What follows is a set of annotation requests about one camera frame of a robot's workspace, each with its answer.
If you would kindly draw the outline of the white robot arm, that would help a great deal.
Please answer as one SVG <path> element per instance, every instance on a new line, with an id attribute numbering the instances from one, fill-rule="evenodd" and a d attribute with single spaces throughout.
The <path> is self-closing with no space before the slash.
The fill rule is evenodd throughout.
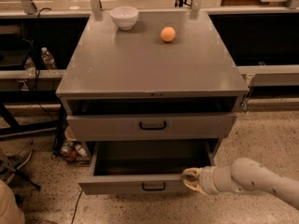
<path id="1" fill-rule="evenodd" d="M 239 158 L 222 167 L 188 168 L 182 176 L 187 188 L 205 195 L 266 192 L 299 209 L 299 181 L 278 175 L 249 158 Z"/>

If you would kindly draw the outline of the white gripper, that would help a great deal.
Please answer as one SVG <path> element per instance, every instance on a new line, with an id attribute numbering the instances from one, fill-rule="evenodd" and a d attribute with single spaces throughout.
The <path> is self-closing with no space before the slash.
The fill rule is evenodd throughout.
<path id="1" fill-rule="evenodd" d="M 193 191 L 201 194 L 219 194 L 221 192 L 229 192 L 232 190 L 232 178 L 229 166 L 207 166 L 205 168 L 188 168 L 182 173 L 185 179 L 185 186 Z"/>

